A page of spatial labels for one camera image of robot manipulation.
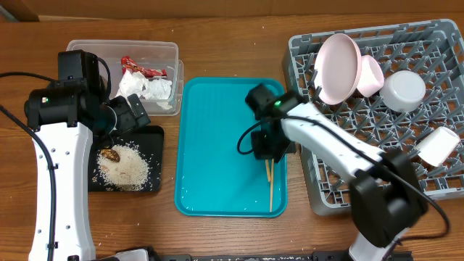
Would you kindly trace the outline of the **wooden chopstick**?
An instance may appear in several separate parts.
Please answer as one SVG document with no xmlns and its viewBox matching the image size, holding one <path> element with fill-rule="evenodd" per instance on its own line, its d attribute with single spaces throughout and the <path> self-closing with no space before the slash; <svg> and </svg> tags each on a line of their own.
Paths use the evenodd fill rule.
<svg viewBox="0 0 464 261">
<path fill-rule="evenodd" d="M 267 176 L 267 180 L 268 180 L 268 183 L 270 183 L 270 163 L 269 163 L 269 160 L 266 159 L 265 160 L 265 169 L 266 169 L 266 176 Z"/>
<path fill-rule="evenodd" d="M 274 189 L 274 164 L 275 160 L 269 160 L 270 163 L 270 212 L 273 211 L 273 189 Z"/>
</svg>

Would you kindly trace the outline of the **white napkin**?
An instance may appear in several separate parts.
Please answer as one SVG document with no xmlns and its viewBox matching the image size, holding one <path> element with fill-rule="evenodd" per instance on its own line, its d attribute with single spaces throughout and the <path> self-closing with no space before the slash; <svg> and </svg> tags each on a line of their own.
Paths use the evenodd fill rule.
<svg viewBox="0 0 464 261">
<path fill-rule="evenodd" d="M 130 72 L 127 70 L 119 83 L 116 96 L 126 99 L 131 94 L 136 94 L 139 99 L 159 100 L 167 99 L 172 91 L 173 82 L 164 78 L 149 80 L 141 72 Z"/>
</svg>

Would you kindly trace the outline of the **brown food scrap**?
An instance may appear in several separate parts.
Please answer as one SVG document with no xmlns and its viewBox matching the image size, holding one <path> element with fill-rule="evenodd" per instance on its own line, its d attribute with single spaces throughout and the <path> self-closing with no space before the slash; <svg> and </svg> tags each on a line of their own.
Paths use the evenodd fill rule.
<svg viewBox="0 0 464 261">
<path fill-rule="evenodd" d="M 120 155 L 114 149 L 101 149 L 100 155 L 111 162 L 120 161 Z"/>
</svg>

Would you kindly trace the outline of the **red snack wrapper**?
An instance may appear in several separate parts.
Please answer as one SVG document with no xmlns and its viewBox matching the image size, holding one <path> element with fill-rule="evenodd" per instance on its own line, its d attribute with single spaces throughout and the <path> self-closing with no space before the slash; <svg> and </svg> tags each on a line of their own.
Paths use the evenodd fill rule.
<svg viewBox="0 0 464 261">
<path fill-rule="evenodd" d="M 166 70 L 150 69 L 138 65 L 129 56 L 121 58 L 122 72 L 125 74 L 127 71 L 130 73 L 141 73 L 145 78 L 166 78 Z"/>
</svg>

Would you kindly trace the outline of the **pile of rice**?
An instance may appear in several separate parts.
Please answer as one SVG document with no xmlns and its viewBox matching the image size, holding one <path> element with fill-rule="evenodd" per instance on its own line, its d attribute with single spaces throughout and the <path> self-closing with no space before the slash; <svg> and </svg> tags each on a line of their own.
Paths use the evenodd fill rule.
<svg viewBox="0 0 464 261">
<path fill-rule="evenodd" d="M 139 145 L 114 145 L 112 148 L 120 155 L 119 162 L 111 162 L 96 155 L 96 173 L 104 185 L 118 189 L 139 191 L 149 180 L 150 166 L 139 151 Z"/>
</svg>

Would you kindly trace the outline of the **large white plate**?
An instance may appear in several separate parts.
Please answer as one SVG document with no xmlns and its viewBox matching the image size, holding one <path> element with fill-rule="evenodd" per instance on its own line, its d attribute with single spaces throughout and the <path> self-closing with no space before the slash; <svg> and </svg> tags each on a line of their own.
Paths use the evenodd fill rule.
<svg viewBox="0 0 464 261">
<path fill-rule="evenodd" d="M 361 67 L 360 49 L 349 36 L 337 33 L 327 38 L 314 66 L 314 84 L 321 87 L 320 100 L 335 105 L 349 98 L 360 81 Z"/>
</svg>

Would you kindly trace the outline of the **pink small bowl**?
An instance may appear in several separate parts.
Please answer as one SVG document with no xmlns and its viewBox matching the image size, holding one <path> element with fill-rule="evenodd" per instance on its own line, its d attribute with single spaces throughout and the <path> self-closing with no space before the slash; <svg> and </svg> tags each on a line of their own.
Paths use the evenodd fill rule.
<svg viewBox="0 0 464 261">
<path fill-rule="evenodd" d="M 364 96 L 374 95 L 384 86 L 384 74 L 380 64 L 370 55 L 361 57 L 362 69 L 357 90 Z"/>
</svg>

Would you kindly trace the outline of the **grey-green bowl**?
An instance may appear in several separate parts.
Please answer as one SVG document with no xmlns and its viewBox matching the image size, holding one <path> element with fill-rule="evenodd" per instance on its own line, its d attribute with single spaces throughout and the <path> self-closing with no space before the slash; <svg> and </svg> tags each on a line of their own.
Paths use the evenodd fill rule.
<svg viewBox="0 0 464 261">
<path fill-rule="evenodd" d="M 412 112 L 422 103 L 426 84 L 419 74 L 403 70 L 390 75 L 379 93 L 389 109 Z"/>
</svg>

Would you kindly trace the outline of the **white cup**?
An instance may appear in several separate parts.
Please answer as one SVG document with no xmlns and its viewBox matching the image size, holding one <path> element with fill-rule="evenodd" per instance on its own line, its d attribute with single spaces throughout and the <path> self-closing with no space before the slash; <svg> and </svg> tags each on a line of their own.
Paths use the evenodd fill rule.
<svg viewBox="0 0 464 261">
<path fill-rule="evenodd" d="M 460 137 L 446 127 L 439 127 L 425 137 L 415 149 L 429 165 L 440 166 L 460 143 Z"/>
</svg>

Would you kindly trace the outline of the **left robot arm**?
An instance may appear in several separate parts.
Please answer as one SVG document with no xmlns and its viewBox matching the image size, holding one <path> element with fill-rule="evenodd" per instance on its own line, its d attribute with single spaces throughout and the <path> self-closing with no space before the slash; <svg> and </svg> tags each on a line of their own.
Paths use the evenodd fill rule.
<svg viewBox="0 0 464 261">
<path fill-rule="evenodd" d="M 105 62 L 83 50 L 58 55 L 58 79 L 25 102 L 38 170 L 36 232 L 29 260 L 94 260 L 88 220 L 88 162 L 94 137 L 148 125 L 140 99 L 111 99 Z"/>
</svg>

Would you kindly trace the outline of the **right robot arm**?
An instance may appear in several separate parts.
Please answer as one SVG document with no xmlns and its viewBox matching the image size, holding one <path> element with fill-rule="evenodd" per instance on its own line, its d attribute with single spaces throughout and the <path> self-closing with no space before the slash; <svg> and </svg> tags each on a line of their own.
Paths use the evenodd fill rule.
<svg viewBox="0 0 464 261">
<path fill-rule="evenodd" d="M 385 152 L 359 140 L 293 91 L 276 96 L 259 84 L 245 102 L 257 120 L 247 130 L 256 159 L 278 162 L 290 143 L 297 142 L 348 185 L 359 234 L 344 260 L 386 260 L 427 212 L 413 164 L 401 150 Z"/>
</svg>

